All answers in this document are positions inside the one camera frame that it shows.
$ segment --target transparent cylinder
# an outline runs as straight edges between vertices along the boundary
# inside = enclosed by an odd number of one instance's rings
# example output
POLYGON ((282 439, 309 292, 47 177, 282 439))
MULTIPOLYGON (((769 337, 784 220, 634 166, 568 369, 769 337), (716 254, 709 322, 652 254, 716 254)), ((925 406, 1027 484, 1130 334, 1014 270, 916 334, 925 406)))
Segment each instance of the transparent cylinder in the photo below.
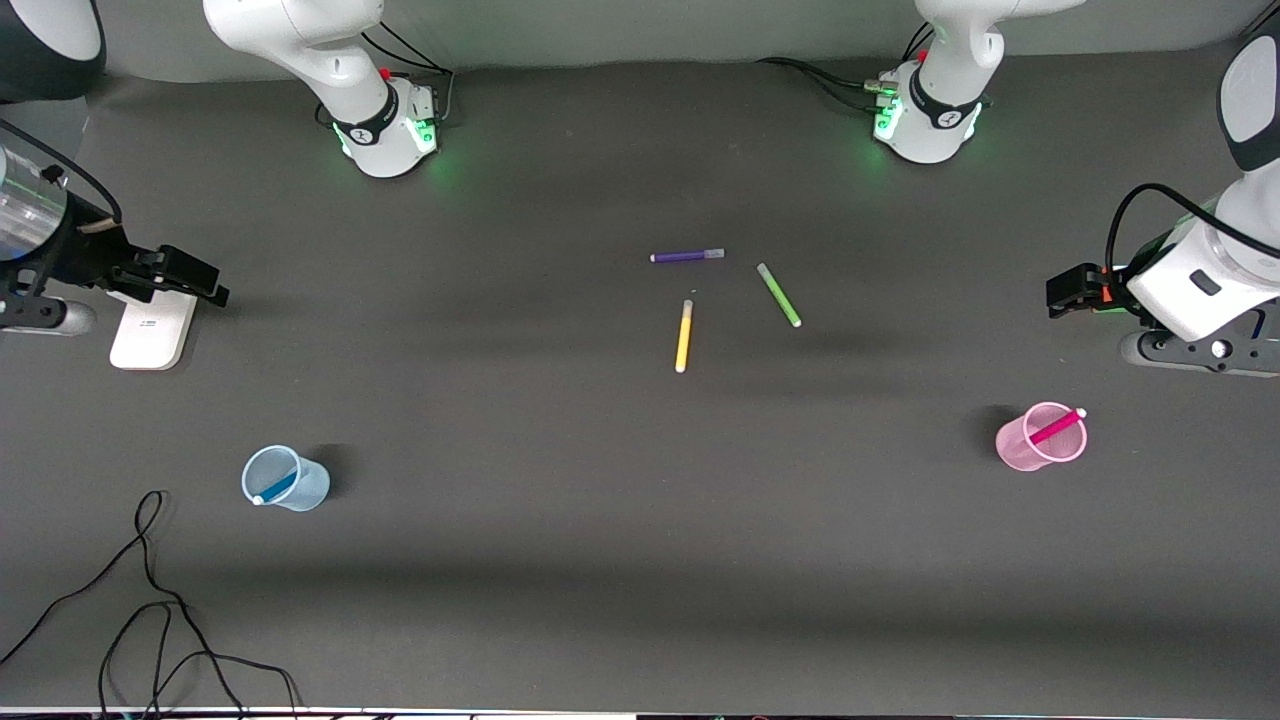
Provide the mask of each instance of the transparent cylinder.
POLYGON ((40 167, 0 145, 0 263, 17 260, 52 237, 67 214, 67 191, 40 167))

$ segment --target purple marker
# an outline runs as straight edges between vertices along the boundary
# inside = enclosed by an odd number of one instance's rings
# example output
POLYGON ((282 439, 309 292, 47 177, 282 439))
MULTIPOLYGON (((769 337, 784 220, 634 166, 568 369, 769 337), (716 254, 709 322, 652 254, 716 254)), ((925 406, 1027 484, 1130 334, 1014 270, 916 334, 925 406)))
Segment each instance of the purple marker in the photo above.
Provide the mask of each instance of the purple marker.
POLYGON ((714 260, 716 258, 723 258, 724 249, 717 247, 716 250, 694 250, 690 252, 654 252, 649 256, 650 263, 684 263, 686 260, 714 260))

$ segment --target gray table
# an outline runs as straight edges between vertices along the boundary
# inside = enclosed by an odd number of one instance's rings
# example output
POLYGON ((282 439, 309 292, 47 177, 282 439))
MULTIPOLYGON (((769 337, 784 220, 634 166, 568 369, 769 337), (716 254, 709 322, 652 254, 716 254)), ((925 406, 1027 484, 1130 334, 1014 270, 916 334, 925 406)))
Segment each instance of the gray table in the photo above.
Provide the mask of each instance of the gray table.
MULTIPOLYGON (((1276 384, 1128 366, 1132 319, 1042 306, 1132 186, 1238 177, 1229 56, 1011 60, 933 168, 781 68, 468 73, 443 152, 389 182, 302 83, 118 83, 82 161, 233 306, 165 374, 108 365, 119 309, 90 293, 93 336, 3 341, 0 644, 165 488, 161 579, 310 705, 1275 717, 1276 384), (1088 452, 1006 469, 995 428, 1047 398, 1092 411, 1088 452), (274 442, 334 497, 246 502, 274 442)), ((1176 215, 1139 202, 1121 255, 1176 215)), ((0 671, 0 705, 96 702, 138 562, 0 671)), ((128 701, 152 657, 122 647, 128 701)), ((207 669, 182 684, 225 703, 207 669)))

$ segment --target green marker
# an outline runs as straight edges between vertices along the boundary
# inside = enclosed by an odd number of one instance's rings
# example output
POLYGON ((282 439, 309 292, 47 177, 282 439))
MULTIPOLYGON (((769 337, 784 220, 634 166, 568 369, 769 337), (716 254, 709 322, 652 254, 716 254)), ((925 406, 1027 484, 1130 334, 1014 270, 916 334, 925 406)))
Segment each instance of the green marker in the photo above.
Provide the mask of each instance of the green marker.
POLYGON ((778 307, 782 307, 782 313, 786 314, 787 320, 791 320, 791 327, 799 328, 800 315, 796 314, 796 309, 792 307, 791 301, 787 300, 787 293, 782 292, 782 288, 778 287, 778 281, 773 279, 773 273, 764 266, 764 263, 756 265, 755 269, 760 273, 760 277, 764 278, 764 284, 769 286, 769 292, 772 292, 773 299, 778 301, 778 307))

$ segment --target wall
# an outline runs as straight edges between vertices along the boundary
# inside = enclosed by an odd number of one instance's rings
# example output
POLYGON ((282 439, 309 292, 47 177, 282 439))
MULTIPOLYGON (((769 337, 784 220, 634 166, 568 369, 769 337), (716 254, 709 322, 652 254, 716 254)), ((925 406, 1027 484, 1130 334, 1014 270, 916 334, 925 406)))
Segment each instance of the wall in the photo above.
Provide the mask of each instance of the wall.
MULTIPOLYGON (((1236 35, 1266 5, 1091 0, 1002 27, 1011 54, 1181 50, 1236 35)), ((174 82, 285 77, 223 46, 200 0, 100 6, 115 74, 174 82)), ((457 68, 892 56, 919 24, 910 0, 388 0, 385 19, 457 68)))

